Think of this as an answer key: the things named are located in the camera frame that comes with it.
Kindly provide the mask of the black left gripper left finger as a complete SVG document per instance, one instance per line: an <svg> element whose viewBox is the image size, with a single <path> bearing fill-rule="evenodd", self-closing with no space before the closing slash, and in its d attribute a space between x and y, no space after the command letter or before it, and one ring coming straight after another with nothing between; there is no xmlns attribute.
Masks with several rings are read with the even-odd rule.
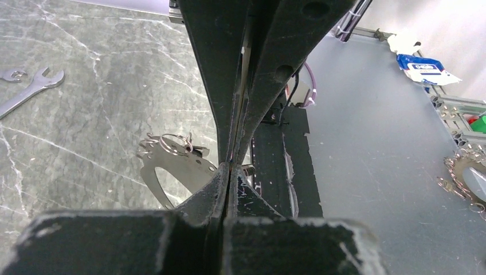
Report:
<svg viewBox="0 0 486 275"><path fill-rule="evenodd" d="M67 210L37 216L3 274L220 274L231 168L173 210Z"/></svg>

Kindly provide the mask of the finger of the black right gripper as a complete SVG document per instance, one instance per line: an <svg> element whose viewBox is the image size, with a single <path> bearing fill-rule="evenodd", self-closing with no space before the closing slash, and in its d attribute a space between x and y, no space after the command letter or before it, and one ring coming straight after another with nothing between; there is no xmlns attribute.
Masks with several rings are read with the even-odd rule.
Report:
<svg viewBox="0 0 486 275"><path fill-rule="evenodd" d="M217 129L218 161L229 162L235 94L249 1L178 1Z"/></svg>
<svg viewBox="0 0 486 275"><path fill-rule="evenodd" d="M241 164L257 126L303 62L354 1L257 1L248 72L237 108L232 162Z"/></svg>

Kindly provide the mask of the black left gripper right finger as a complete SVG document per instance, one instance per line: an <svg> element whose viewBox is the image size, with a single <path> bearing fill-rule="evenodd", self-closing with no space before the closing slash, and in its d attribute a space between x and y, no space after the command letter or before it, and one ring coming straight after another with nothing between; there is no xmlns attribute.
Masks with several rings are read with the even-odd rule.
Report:
<svg viewBox="0 0 486 275"><path fill-rule="evenodd" d="M222 239L223 274L387 274L379 242L342 218L285 218L232 169Z"/></svg>

